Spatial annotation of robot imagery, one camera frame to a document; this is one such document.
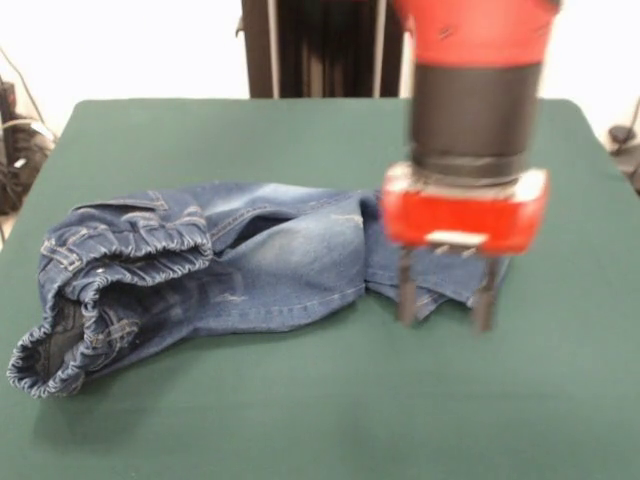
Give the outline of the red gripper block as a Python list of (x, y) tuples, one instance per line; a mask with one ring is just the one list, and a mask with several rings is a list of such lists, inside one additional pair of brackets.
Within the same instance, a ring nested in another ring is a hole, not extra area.
[[(521, 255), (542, 223), (549, 194), (549, 173), (532, 168), (506, 185), (452, 187), (421, 177), (408, 162), (392, 165), (384, 176), (380, 208), (391, 241), (407, 247), (459, 249), (465, 256)], [(402, 247), (398, 263), (397, 318), (415, 321), (416, 285), (412, 250)], [(499, 259), (486, 262), (485, 278), (474, 296), (476, 329), (491, 329), (499, 277)]]

